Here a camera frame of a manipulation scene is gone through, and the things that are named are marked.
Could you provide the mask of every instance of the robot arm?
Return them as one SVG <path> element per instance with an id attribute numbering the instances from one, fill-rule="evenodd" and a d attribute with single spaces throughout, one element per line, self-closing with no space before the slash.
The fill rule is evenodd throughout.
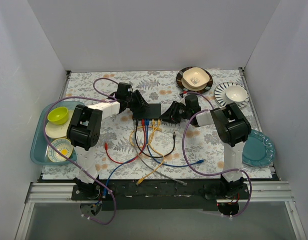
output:
<path id="1" fill-rule="evenodd" d="M 197 96 L 188 95 L 172 106 L 161 116 L 170 123 L 179 123 L 181 119 L 190 119 L 200 111 Z M 242 154 L 251 126 L 237 104 L 231 103 L 224 108 L 216 108 L 198 114 L 191 122 L 195 127 L 215 125 L 218 136 L 224 144 L 224 168 L 240 169 Z M 244 179 L 239 171 L 230 171 L 221 175 L 226 195 L 231 196 L 243 186 Z"/>
<path id="2" fill-rule="evenodd" d="M 98 172 L 95 166 L 95 146 L 100 136 L 102 120 L 123 112 L 129 108 L 133 113 L 145 110 L 149 105 L 138 90 L 132 91 L 128 83 L 119 83 L 117 91 L 112 93 L 117 101 L 102 102 L 95 105 L 77 105 L 67 129 L 67 138 L 71 141 L 77 155 L 77 163 L 96 178 Z M 83 183 L 93 183 L 93 179 L 80 172 L 75 180 L 79 186 Z"/>

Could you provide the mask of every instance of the bowl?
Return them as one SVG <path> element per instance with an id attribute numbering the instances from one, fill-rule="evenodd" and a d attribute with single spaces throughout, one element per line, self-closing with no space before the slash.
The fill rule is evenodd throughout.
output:
<path id="1" fill-rule="evenodd" d="M 53 124 L 61 125 L 67 122 L 69 118 L 68 108 L 65 106 L 61 106 L 58 108 L 55 108 L 48 114 L 48 121 L 50 121 Z"/>
<path id="2" fill-rule="evenodd" d="M 192 67 L 183 73 L 182 83 L 187 85 L 189 90 L 202 89 L 210 80 L 210 76 L 200 67 Z"/>
<path id="3" fill-rule="evenodd" d="M 58 151 L 60 151 L 63 155 L 66 157 L 70 157 L 73 152 L 73 146 L 71 142 L 66 138 L 59 138 L 52 142 L 52 146 L 54 146 Z M 52 162 L 63 162 L 66 161 L 66 159 L 62 156 L 60 156 L 55 150 L 53 150 L 51 147 L 48 147 L 47 152 L 48 158 Z"/>
<path id="4" fill-rule="evenodd" d="M 230 101 L 237 104 L 242 103 L 248 97 L 247 91 L 239 85 L 226 88 L 225 95 Z"/>
<path id="5" fill-rule="evenodd" d="M 68 112 L 69 112 L 69 117 L 68 117 L 68 120 L 64 124 L 55 125 L 50 121 L 46 124 L 45 131 L 48 137 L 50 137 L 51 139 L 66 138 L 67 129 L 69 127 L 69 123 L 74 114 L 73 110 L 69 110 Z"/>

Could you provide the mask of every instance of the cable connector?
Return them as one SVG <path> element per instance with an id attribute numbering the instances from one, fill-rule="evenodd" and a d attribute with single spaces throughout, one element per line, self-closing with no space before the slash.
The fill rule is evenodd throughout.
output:
<path id="1" fill-rule="evenodd" d="M 138 186 L 139 184 L 141 184 L 143 180 L 144 180 L 143 178 L 139 179 L 139 180 L 136 182 L 136 186 Z"/>

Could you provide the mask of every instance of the black cable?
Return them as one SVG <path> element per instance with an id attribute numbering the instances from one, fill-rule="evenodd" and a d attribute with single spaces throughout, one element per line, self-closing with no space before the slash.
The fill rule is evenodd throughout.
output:
<path id="1" fill-rule="evenodd" d="M 164 157 L 167 157 L 168 155 L 171 155 L 172 152 L 175 150 L 176 135 L 174 135 L 174 134 L 173 134 L 173 139 L 174 139 L 174 146 L 173 146 L 173 149 L 172 149 L 172 151 L 170 151 L 168 154 L 164 155 Z M 136 141 L 136 145 L 137 145 L 138 149 L 141 151 L 141 148 L 139 147 L 138 142 L 137 142 L 137 138 L 135 138 L 135 141 Z M 148 155 L 148 154 L 146 154 L 146 153 L 144 153 L 144 152 L 142 152 L 142 153 L 143 153 L 144 155 L 150 157 L 150 158 L 152 157 L 152 156 L 150 156 L 150 155 Z M 162 157 L 163 157 L 163 156 L 154 156 L 153 158 L 161 159 Z"/>

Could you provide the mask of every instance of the glass panel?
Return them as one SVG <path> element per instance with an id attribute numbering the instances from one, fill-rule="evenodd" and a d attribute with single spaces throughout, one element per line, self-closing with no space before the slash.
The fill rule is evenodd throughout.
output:
<path id="1" fill-rule="evenodd" d="M 100 212 L 97 218 L 105 221 L 111 214 Z M 251 202 L 245 213 L 234 219 L 199 209 L 119 210 L 107 226 L 81 217 L 78 203 L 37 203 L 26 239 L 294 240 L 296 237 L 284 202 Z"/>

